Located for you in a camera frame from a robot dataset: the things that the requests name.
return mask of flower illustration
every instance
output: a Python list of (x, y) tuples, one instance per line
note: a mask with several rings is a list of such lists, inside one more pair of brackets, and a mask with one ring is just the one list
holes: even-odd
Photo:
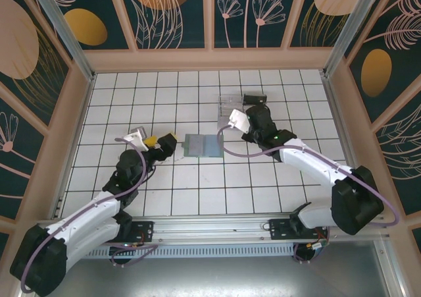
[(218, 0), (217, 2), (219, 11), (224, 18), (226, 42), (228, 44), (228, 48), (231, 48), (226, 20), (229, 18), (241, 16), (243, 14), (243, 9), (240, 8), (241, 5), (239, 4), (238, 0), (226, 0), (226, 2), (225, 0)]
[(9, 122), (6, 114), (0, 113), (0, 151), (10, 152), (13, 149), (13, 140), (18, 131), (18, 117), (11, 114)]

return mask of dark teal wallpaper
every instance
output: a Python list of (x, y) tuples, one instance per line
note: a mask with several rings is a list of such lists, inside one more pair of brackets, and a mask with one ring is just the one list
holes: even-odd
[(43, 139), (0, 99), (0, 216), (16, 218)]
[(0, 0), (0, 11), (0, 82), (48, 125), (67, 64), (24, 0)]
[(349, 44), (347, 50), (345, 51), (345, 58), (348, 58), (349, 53), (354, 48), (355, 43), (360, 37), (361, 30), (367, 25), (367, 22), (370, 20), (371, 16), (373, 15), (374, 10), (376, 9), (377, 5), (379, 4), (380, 0), (375, 0), (373, 5), (371, 6), (371, 9), (368, 11), (368, 14), (366, 18), (364, 19), (364, 22), (362, 22), (358, 32), (356, 32), (354, 39), (352, 39), (351, 43)]
[(280, 47), (293, 0), (215, 0), (215, 48)]
[(203, 0), (124, 0), (139, 49), (204, 48)]
[(304, 0), (291, 47), (333, 47), (357, 0)]
[(9, 235), (7, 233), (0, 232), (0, 261), (6, 248), (7, 239), (9, 239)]
[(421, 92), (377, 131), (403, 209), (421, 210)]
[(421, 0), (389, 0), (350, 64), (374, 122), (421, 74)]

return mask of purple cable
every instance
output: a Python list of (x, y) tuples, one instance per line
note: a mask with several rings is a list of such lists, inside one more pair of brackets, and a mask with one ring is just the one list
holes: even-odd
[(28, 290), (25, 287), (25, 282), (26, 282), (26, 277), (28, 276), (29, 273), (29, 269), (31, 268), (32, 263), (34, 262), (35, 258), (37, 257), (37, 255), (40, 253), (40, 251), (43, 249), (43, 247), (52, 239), (54, 238), (58, 233), (61, 232), (61, 230), (65, 229), (67, 226), (69, 226), (73, 221), (75, 221), (77, 218), (79, 218), (80, 216), (82, 216), (84, 213), (86, 213), (87, 211), (91, 210), (92, 208), (94, 208), (96, 205), (99, 205), (100, 203), (104, 203), (107, 202), (109, 200), (112, 200), (114, 198), (117, 197), (121, 197), (124, 195), (127, 195), (131, 192), (133, 192), (136, 188), (138, 188), (141, 183), (145, 180), (146, 177), (146, 160), (144, 158), (144, 156), (142, 155), (142, 152), (139, 150), (138, 147), (136, 147), (133, 143), (122, 139), (122, 138), (116, 138), (115, 139), (117, 142), (125, 142), (126, 144), (128, 144), (129, 146), (131, 146), (132, 148), (135, 149), (135, 151), (139, 154), (140, 156), (140, 160), (142, 162), (142, 175), (139, 179), (139, 181), (131, 188), (129, 188), (127, 191), (125, 192), (121, 192), (117, 195), (112, 195), (106, 198), (103, 198), (102, 200), (99, 200), (96, 203), (93, 203), (89, 206), (87, 206), (85, 209), (83, 209), (81, 212), (79, 212), (77, 215), (73, 216), (72, 218), (70, 218), (69, 220), (67, 220), (60, 228), (58, 228), (56, 231), (54, 231), (53, 233), (51, 233), (33, 252), (33, 254), (31, 255), (31, 257), (28, 260), (28, 263), (25, 266), (24, 272), (22, 274), (22, 278), (20, 280), (20, 289), (25, 293), (25, 294), (29, 294), (31, 292), (33, 292), (33, 290)]
[(239, 154), (239, 153), (235, 153), (232, 152), (228, 149), (226, 149), (224, 147), (224, 145), (222, 144), (222, 131), (224, 131), (225, 129), (231, 128), (231, 126), (225, 126), (222, 127), (217, 134), (217, 139), (218, 139), (218, 144), (221, 147), (221, 149), (223, 149), (226, 153), (233, 155), (235, 157), (259, 157), (261, 155), (267, 155), (269, 153), (278, 151), (278, 150), (283, 150), (283, 149), (294, 149), (294, 150), (299, 150), (302, 151), (303, 153), (306, 152), (314, 157), (316, 157), (317, 159), (325, 162), (325, 164), (331, 166), (333, 169), (336, 169), (337, 172), (348, 176), (351, 180), (353, 180), (354, 182), (357, 182), (358, 184), (360, 184), (362, 187), (364, 187), (365, 189), (369, 190), (371, 193), (373, 193), (373, 195), (375, 195), (375, 197), (379, 198), (382, 202), (384, 202), (389, 208), (390, 210), (392, 210), (394, 216), (395, 216), (395, 220), (393, 220), (390, 223), (370, 223), (370, 225), (372, 226), (377, 226), (377, 227), (390, 227), (390, 226), (394, 226), (397, 225), (399, 222), (399, 214), (397, 212), (397, 210), (392, 206), (391, 203), (389, 203), (389, 201), (387, 199), (385, 199), (381, 194), (379, 194), (379, 192), (377, 190), (375, 190), (373, 187), (371, 187), (370, 185), (368, 185), (367, 183), (363, 182), (362, 180), (360, 180), (358, 177), (352, 175), (351, 173), (348, 173), (347, 171), (344, 171), (343, 169), (341, 169), (341, 167), (338, 167), (335, 163), (331, 162), (329, 159), (327, 159), (326, 157), (324, 157), (323, 155), (319, 155), (318, 153), (316, 153), (315, 151), (303, 148), (303, 147), (299, 147), (299, 146), (292, 146), (292, 145), (288, 145), (288, 146), (281, 146), (281, 147), (275, 147), (272, 149), (268, 149), (266, 151), (262, 151), (259, 153), (254, 153), (254, 154)]

